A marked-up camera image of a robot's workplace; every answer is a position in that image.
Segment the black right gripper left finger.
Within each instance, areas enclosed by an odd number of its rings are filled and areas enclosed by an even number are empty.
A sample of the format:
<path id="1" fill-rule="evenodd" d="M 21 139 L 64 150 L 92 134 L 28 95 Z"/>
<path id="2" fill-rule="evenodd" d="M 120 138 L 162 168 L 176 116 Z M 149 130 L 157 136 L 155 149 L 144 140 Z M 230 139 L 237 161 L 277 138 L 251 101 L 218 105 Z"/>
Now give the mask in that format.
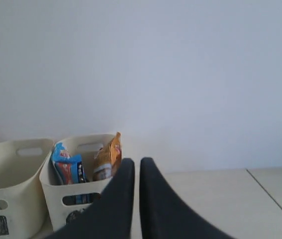
<path id="1" fill-rule="evenodd" d="M 122 160 L 101 198 L 48 239 L 129 239 L 131 235 L 135 164 Z"/>

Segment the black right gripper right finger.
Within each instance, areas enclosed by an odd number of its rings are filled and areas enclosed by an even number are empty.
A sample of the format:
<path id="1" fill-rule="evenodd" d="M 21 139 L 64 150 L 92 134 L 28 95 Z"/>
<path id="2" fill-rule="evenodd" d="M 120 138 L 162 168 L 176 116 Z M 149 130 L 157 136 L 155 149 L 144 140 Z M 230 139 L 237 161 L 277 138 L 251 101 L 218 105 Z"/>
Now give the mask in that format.
<path id="1" fill-rule="evenodd" d="M 144 239 L 231 239 L 189 207 L 151 157 L 140 161 L 139 213 Z"/>

